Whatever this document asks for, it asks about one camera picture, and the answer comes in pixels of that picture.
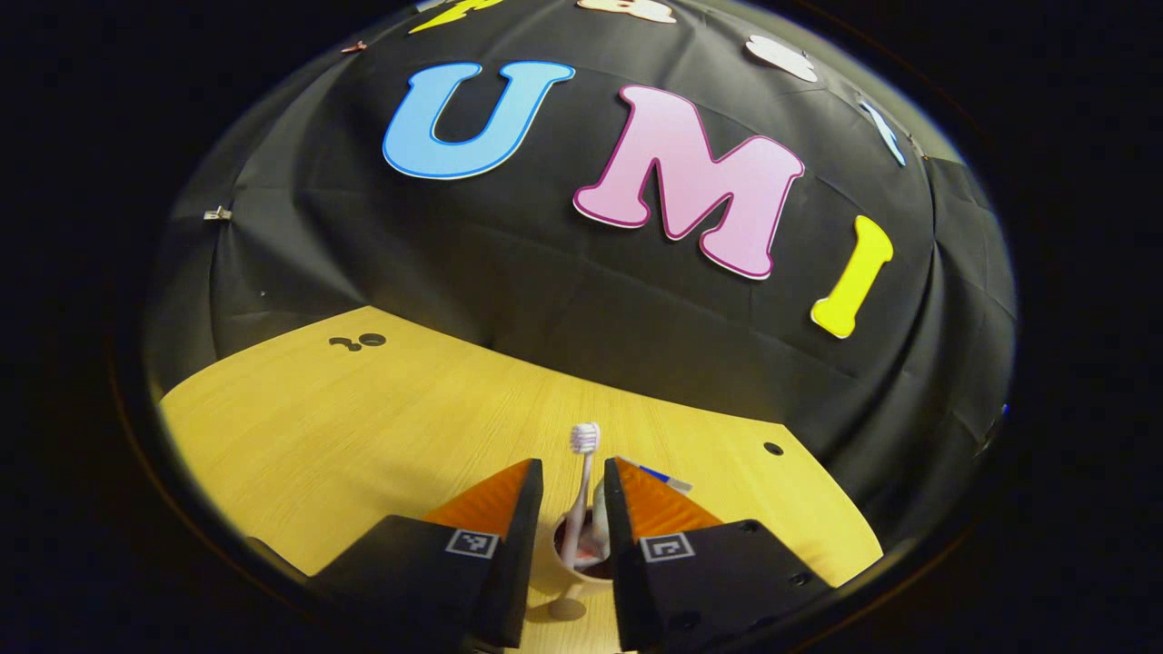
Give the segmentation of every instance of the letter m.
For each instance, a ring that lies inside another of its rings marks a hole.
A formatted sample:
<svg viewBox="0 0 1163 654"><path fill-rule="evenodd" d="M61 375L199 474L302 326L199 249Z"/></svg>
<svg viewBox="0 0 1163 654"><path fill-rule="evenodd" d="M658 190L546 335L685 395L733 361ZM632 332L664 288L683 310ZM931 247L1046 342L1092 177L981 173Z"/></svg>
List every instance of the letter m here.
<svg viewBox="0 0 1163 654"><path fill-rule="evenodd" d="M573 206L599 222L642 227L650 220L642 191L657 168L666 236L686 236L728 200L722 221L702 234L699 247L728 270L766 279L779 213L804 163L766 136L752 136L714 161L690 101L649 86L625 86L620 94L630 105L622 137L601 179L579 189Z"/></svg>

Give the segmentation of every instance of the blue letter u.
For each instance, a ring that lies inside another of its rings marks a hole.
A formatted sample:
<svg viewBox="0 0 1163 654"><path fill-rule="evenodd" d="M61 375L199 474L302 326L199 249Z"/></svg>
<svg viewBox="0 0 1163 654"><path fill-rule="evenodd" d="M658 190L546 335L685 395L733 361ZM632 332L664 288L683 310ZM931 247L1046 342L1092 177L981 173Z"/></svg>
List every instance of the blue letter u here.
<svg viewBox="0 0 1163 654"><path fill-rule="evenodd" d="M562 64L507 64L501 76L508 85L485 129L462 143L436 138L436 121L448 99L480 70L478 64L443 64L412 76L412 88L384 135L384 158L392 168L428 179L459 179L492 170L521 145L549 87L573 77L573 69Z"/></svg>

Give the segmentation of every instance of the white toothbrush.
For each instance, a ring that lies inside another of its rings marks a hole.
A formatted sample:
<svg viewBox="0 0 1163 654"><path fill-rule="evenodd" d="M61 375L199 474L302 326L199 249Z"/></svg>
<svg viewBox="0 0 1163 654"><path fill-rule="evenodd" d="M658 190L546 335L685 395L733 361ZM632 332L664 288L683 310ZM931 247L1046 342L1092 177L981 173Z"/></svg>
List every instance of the white toothbrush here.
<svg viewBox="0 0 1163 654"><path fill-rule="evenodd" d="M573 569L578 552L578 536L582 534L582 524L585 521L586 496L590 495L590 468L593 465L593 453L598 449L598 441L601 440L601 429L597 422L583 422L575 425L570 431L570 449L573 454L584 454L582 464L582 489L578 491L577 502L570 511L565 521L565 539L562 540L562 563L568 570Z"/></svg>

